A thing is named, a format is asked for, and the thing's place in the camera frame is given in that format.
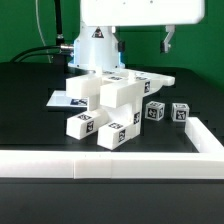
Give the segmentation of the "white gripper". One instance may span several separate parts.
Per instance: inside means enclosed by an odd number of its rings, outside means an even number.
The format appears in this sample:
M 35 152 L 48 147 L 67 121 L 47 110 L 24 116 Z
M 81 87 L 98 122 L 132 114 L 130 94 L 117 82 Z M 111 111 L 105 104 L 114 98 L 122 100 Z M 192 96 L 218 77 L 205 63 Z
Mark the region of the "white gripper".
M 120 53 L 126 45 L 115 26 L 166 25 L 160 50 L 168 53 L 174 25 L 199 23 L 205 15 L 205 0 L 81 0 L 80 10 L 87 26 L 112 26 Z

